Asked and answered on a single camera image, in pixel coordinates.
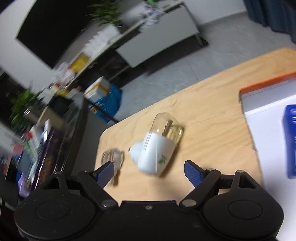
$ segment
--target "light wood tabletop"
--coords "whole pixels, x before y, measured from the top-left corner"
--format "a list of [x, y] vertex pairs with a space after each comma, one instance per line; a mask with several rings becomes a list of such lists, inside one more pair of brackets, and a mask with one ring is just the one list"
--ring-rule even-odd
[[[239, 102], [239, 89], [296, 71], [296, 51], [282, 48], [251, 59], [187, 87], [108, 128], [101, 136], [96, 166], [104, 151], [124, 151], [118, 185], [105, 190], [122, 200], [182, 200], [193, 190], [184, 175], [184, 162], [215, 168], [222, 174], [247, 171], [259, 183], [260, 167]], [[128, 148], [142, 141], [155, 116], [173, 115], [184, 127], [183, 137], [162, 177], [141, 173]]]

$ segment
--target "liquid bottle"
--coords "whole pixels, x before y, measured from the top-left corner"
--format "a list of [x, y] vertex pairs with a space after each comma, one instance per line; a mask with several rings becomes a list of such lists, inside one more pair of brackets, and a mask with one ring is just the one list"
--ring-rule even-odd
[[144, 140], [130, 147], [131, 159], [140, 171], [160, 176], [169, 163], [182, 134], [182, 126], [172, 115], [159, 113]]

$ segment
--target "gray tile floor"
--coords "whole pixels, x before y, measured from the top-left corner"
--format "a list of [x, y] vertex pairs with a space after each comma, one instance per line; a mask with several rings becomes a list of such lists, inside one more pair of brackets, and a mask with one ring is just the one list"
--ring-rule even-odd
[[281, 47], [296, 48], [290, 36], [251, 21], [246, 13], [199, 27], [210, 43], [200, 48], [194, 37], [159, 53], [121, 89], [122, 103], [115, 118], [134, 113], [218, 72]]

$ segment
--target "screw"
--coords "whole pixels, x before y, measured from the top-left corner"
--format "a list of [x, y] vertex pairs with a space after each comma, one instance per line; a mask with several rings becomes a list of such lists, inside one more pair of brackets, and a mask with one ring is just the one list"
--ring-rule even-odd
[[196, 201], [193, 199], [186, 199], [182, 202], [185, 207], [193, 207], [196, 205]]
[[107, 200], [102, 201], [103, 207], [113, 207], [115, 205], [116, 205], [116, 202], [112, 199], [107, 199]]
[[152, 205], [147, 205], [147, 206], [145, 207], [146, 210], [151, 210], [152, 208], [153, 208]]

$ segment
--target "curtain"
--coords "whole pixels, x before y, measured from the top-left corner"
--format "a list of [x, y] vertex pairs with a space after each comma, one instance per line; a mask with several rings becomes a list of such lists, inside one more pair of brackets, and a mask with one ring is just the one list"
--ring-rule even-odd
[[274, 32], [287, 33], [296, 43], [296, 11], [283, 0], [244, 0], [249, 18]]

